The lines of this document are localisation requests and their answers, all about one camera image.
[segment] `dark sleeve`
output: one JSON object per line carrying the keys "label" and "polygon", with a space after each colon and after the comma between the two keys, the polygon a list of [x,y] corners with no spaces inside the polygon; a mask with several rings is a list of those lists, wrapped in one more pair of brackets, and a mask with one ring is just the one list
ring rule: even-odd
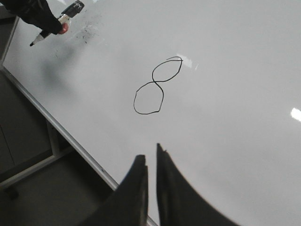
{"label": "dark sleeve", "polygon": [[18,15],[28,24],[42,30],[58,34],[62,30],[61,23],[51,13],[46,0],[0,0],[5,8]]}

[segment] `white surface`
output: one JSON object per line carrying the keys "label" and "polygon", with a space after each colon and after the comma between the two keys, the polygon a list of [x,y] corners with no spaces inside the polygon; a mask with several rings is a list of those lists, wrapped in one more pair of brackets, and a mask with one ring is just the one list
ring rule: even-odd
{"label": "white surface", "polygon": [[[54,14],[62,2],[49,1]],[[83,2],[67,34],[31,48],[38,29],[20,22],[4,66],[118,182],[135,155],[146,154],[156,221],[160,142],[232,220],[298,225],[301,123],[291,111],[301,109],[301,3]],[[173,56],[183,67],[161,84],[161,112],[138,115],[135,91]],[[164,65],[155,77],[168,78],[177,66]],[[141,93],[144,107],[160,98],[153,89]]]}

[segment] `black glove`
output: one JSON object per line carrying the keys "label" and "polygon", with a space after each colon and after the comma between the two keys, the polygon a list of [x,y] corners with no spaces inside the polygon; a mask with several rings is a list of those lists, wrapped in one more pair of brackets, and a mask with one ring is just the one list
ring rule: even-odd
{"label": "black glove", "polygon": [[53,16],[46,0],[0,0],[5,8],[28,24],[58,34],[61,23]]}

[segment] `hand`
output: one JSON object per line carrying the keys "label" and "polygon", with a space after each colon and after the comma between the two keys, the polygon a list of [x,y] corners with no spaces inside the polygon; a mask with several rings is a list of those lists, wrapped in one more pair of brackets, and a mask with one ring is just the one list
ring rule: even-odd
{"label": "hand", "polygon": [[69,25],[67,23],[62,24],[62,30],[59,32],[59,34],[65,34],[69,30]]}
{"label": "hand", "polygon": [[46,0],[0,0],[6,9],[28,24],[53,34],[65,33],[61,23],[52,14]]}

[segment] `marker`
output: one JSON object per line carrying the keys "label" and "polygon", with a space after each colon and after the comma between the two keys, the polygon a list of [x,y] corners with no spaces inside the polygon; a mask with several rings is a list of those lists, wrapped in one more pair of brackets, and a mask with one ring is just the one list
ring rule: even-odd
{"label": "marker", "polygon": [[[79,1],[79,0],[75,1],[61,13],[61,15],[58,17],[58,21],[61,24],[66,23],[70,18],[73,18],[75,15],[80,13],[84,6],[85,6],[84,3],[82,3],[81,1]],[[30,43],[30,46],[33,46],[34,44],[37,44],[39,41],[44,40],[50,34],[51,33],[48,31],[45,31],[45,30],[41,31],[41,33],[38,34],[36,39],[32,43]]]}

